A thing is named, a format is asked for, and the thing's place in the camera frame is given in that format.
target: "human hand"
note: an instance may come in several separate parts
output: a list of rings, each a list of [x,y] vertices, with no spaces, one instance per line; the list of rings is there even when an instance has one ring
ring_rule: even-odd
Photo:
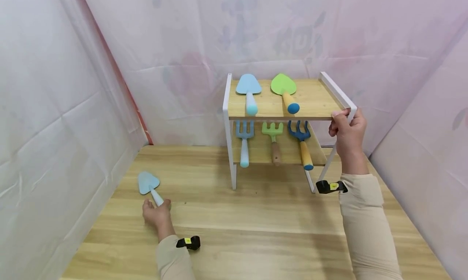
[[[364,132],[367,120],[358,108],[351,123],[348,115],[351,109],[332,113],[333,120],[329,127],[329,135],[336,136],[336,151],[342,161],[342,172],[348,174],[367,174],[367,160],[362,150]]]
[[[146,199],[143,203],[143,218],[145,222],[158,229],[167,224],[172,225],[170,205],[170,200],[164,200],[161,206],[154,207],[153,202]]]

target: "fabric backdrop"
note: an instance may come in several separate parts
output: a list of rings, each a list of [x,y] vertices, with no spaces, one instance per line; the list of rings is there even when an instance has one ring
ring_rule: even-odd
[[[468,275],[467,31],[371,156],[453,280]]]
[[[326,71],[370,154],[467,17],[466,0],[86,0],[155,144],[225,144],[227,73]],[[314,123],[321,144],[328,124]]]
[[[0,279],[58,279],[145,136],[84,0],[0,0]]]

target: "shelf board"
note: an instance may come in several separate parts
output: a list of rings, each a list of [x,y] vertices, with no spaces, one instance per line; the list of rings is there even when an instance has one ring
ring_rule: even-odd
[[[284,123],[283,133],[276,136],[279,149],[281,152],[281,163],[282,164],[302,164],[301,161],[301,149],[299,148],[298,139],[291,136],[287,129],[287,122]],[[292,123],[292,129],[295,130],[296,123]],[[323,153],[317,137],[314,134],[310,124],[308,124],[311,137],[306,140],[312,163],[314,166],[324,166],[327,162],[327,158]],[[253,124],[254,136],[247,140],[249,145],[249,162],[260,163],[260,164],[272,164],[271,163],[271,138],[268,135],[262,134],[262,122],[255,122]],[[239,164],[241,160],[241,145],[242,139],[237,138],[235,135],[235,123],[232,129],[232,148],[233,148],[233,160],[235,164]]]
[[[294,80],[297,90],[292,97],[301,109],[296,114],[290,114],[287,112],[281,95],[271,92],[271,80],[258,80],[262,86],[262,92],[253,96],[258,106],[258,113],[252,117],[245,112],[245,95],[235,92],[238,82],[238,80],[231,81],[227,107],[229,119],[331,120],[333,111],[340,111],[344,108],[321,80],[297,79]]]

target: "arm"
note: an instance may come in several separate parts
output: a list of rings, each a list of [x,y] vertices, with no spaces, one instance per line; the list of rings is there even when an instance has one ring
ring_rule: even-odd
[[[341,180],[348,188],[340,194],[340,208],[353,272],[357,280],[402,280],[379,182],[369,174],[362,151],[366,119],[359,109],[348,124],[347,114],[333,115],[329,133],[337,136]]]
[[[179,237],[172,225],[170,200],[154,207],[150,200],[143,203],[143,217],[158,232],[156,262],[161,280],[195,280],[190,255],[185,247],[178,248]]]

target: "yellow handle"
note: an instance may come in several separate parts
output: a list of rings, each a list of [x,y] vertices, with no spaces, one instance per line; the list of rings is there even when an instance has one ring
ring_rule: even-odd
[[[301,144],[302,166],[304,166],[305,170],[312,170],[314,168],[314,164],[312,163],[312,158],[310,157],[307,144],[304,141],[302,141],[300,144]]]
[[[290,114],[297,113],[299,111],[300,107],[299,107],[299,104],[296,103],[294,98],[289,93],[287,93],[286,91],[283,92],[282,96],[283,96],[284,105],[286,105],[288,113],[290,113]]]

